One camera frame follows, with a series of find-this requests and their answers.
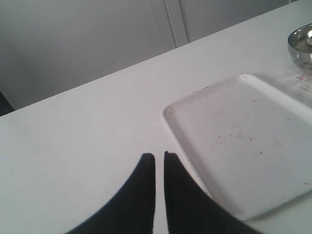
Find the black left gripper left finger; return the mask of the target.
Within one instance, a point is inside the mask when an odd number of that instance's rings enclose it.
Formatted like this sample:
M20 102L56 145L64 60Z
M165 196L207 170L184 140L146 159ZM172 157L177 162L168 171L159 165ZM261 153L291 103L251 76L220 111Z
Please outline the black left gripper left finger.
M151 234L156 207L156 165L151 153L142 154L119 191L70 234Z

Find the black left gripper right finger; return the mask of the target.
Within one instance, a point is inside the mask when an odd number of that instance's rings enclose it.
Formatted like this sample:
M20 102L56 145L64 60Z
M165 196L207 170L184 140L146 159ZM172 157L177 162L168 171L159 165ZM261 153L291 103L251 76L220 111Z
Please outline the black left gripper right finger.
M216 204L175 153L164 153L164 195L170 234L258 234Z

